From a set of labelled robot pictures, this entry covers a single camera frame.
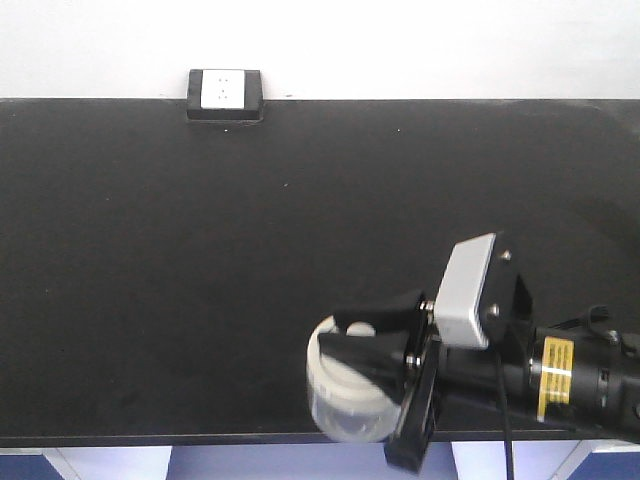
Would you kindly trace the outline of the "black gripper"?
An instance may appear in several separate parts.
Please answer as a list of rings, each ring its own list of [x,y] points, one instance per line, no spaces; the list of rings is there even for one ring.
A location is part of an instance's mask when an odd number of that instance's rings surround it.
[[[517,321],[505,339],[487,350],[447,347],[425,339],[426,359],[405,395],[407,346],[424,325],[423,291],[338,307],[336,333],[318,335],[320,353],[345,364],[378,387],[390,400],[403,400],[396,430],[385,441],[389,465],[421,470],[442,408],[458,402],[501,418],[506,470],[514,470],[511,418],[527,414],[533,348],[531,321]],[[348,335],[355,323],[369,324],[374,336]]]

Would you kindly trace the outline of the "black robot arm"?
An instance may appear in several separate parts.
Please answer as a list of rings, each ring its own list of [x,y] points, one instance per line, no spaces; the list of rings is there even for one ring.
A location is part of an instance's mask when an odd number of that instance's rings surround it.
[[[309,339],[312,415],[335,440],[382,442],[387,462],[411,473],[449,401],[498,416],[506,444],[521,418],[637,442],[639,339],[605,329],[608,317],[595,305],[542,327],[517,313],[502,336],[474,347],[455,343],[419,293],[341,309]]]

